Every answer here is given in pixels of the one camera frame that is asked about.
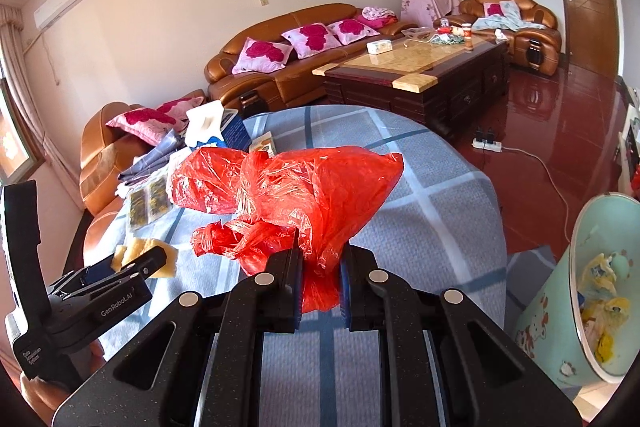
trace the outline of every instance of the pink blanket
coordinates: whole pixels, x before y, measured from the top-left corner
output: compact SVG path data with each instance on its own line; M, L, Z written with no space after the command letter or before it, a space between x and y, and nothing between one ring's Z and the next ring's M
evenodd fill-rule
M402 0L400 20L432 28L433 22L449 13L458 13L460 0Z

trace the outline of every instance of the blue plaid tablecloth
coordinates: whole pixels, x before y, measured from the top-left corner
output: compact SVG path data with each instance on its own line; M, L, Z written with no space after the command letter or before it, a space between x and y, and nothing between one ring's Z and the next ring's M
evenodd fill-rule
M396 114L367 107L319 105L246 120L252 138L271 131L276 150L358 145L400 152L404 173L371 221L351 239L372 250L378 265L413 287L464 290L499 326L504 320L506 245L494 188L443 139ZM232 216L174 208L130 234L125 209L88 264L110 255L127 235L155 237L178 248L177 276L150 280L151 302L104 334L110 357L183 291L203 296L230 290L239 266L219 255L196 258L196 227ZM378 336L344 329L339 308L303 315L294 335L265 337L260 425L373 426L380 423Z

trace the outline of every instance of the sofa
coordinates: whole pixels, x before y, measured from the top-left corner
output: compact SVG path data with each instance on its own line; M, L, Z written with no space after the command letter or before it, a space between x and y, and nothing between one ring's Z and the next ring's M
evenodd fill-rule
M312 71L331 62L341 62L351 55L364 51L367 42L379 39L397 39L401 31L415 28L412 23L397 22L383 26L380 35L368 37L346 46L324 51L313 57L299 60L292 52L287 65L274 73L247 72L232 74L231 70L238 60L247 37L255 40L288 43L281 34L307 24L325 25L342 19L354 18L361 10L350 4L323 4L295 12L280 15L257 23L233 37L225 44L220 53L213 57L204 69L209 82L209 98L220 100L225 107L242 109L240 97L255 91L266 101L269 110L277 111L288 107L298 107L321 98L326 94L322 87L322 76Z
M206 95L197 89L185 97ZM115 195L118 174L133 165L136 156L142 156L153 147L122 129L108 127L112 118L142 107L124 102L111 102L94 114L82 131L80 144L80 195L86 209L94 216L84 238L84 251L93 250L116 214L123 199Z
M484 3L499 3L500 1L511 0L463 0L460 3L460 14L447 16L446 19L453 26L462 26L463 23L473 24L478 18L484 17ZM534 0L514 1L520 8L522 20L543 24L546 28L524 28L516 32L502 30L509 38L509 50L513 55L513 63L551 76L556 73L562 49L562 35L558 31L558 19L549 8ZM440 26L441 20L437 19L433 23L434 28ZM495 30L478 30L474 33L493 36Z

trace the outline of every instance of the window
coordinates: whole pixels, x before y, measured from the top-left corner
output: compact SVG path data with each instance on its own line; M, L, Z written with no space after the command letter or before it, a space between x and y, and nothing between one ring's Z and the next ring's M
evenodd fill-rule
M0 186L27 178L40 165L11 102L0 52Z

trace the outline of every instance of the human hand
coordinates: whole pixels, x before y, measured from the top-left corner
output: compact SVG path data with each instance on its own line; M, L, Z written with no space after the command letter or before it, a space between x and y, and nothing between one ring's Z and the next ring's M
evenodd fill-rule
M90 347L92 354L91 374L94 374L104 365L104 350L98 341L92 342ZM22 397L40 419L49 426L58 407L70 396L64 389L40 378L29 380L24 373L20 375L20 388Z

